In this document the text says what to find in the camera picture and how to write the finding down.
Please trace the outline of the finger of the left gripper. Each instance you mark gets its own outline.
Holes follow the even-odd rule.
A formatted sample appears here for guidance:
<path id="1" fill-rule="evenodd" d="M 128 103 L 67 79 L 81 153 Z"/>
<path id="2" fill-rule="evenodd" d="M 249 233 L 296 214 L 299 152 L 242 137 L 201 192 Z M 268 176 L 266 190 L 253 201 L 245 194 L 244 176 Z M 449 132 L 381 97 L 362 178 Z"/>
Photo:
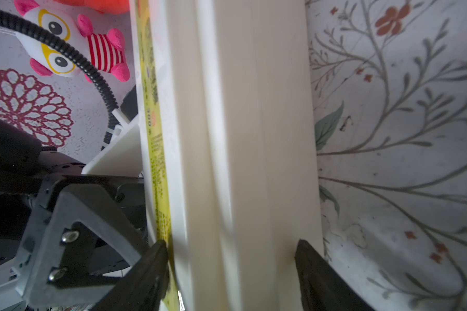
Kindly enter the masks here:
<path id="1" fill-rule="evenodd" d="M 145 219 L 126 215 L 144 203 L 141 178 L 46 176 L 14 261 L 18 294 L 33 308 L 100 300 L 117 283 L 102 268 L 135 265 L 149 248 Z"/>

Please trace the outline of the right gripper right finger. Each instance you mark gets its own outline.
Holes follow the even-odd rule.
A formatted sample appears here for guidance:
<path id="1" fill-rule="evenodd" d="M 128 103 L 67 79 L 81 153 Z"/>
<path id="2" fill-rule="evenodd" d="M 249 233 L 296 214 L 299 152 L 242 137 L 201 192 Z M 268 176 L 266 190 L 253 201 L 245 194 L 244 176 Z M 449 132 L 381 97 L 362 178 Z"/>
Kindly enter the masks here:
<path id="1" fill-rule="evenodd" d="M 308 241 L 298 241 L 294 259 L 304 311 L 372 310 Z"/>

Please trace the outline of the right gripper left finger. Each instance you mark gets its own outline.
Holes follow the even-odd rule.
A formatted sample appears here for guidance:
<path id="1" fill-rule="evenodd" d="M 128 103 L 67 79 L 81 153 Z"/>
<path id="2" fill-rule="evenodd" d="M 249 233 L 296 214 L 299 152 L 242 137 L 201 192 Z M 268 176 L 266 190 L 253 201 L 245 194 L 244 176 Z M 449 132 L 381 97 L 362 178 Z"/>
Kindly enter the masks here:
<path id="1" fill-rule="evenodd" d="M 166 242 L 157 241 L 93 310 L 158 310 L 169 286 Z"/>

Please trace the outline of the cream wrap dispenser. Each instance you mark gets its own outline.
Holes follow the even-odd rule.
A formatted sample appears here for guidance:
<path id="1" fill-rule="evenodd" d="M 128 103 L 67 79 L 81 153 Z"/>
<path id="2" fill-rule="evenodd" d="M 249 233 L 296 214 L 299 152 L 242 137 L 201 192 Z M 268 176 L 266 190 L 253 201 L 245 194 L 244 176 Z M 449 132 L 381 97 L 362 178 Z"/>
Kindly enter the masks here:
<path id="1" fill-rule="evenodd" d="M 131 1 L 152 233 L 167 309 L 301 310 L 323 250 L 303 1 Z"/>

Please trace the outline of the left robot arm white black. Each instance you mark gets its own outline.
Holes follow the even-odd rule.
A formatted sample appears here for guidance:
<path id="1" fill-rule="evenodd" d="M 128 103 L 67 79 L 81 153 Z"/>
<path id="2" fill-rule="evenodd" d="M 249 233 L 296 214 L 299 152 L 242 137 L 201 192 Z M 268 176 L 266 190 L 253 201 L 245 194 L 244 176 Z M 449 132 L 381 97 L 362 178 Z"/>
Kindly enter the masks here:
<path id="1" fill-rule="evenodd" d="M 39 140 L 0 121 L 0 193 L 30 196 L 14 261 L 16 291 L 33 308 L 158 310 L 167 250 L 150 246 L 127 218 L 144 208 L 141 178 L 85 175 Z"/>

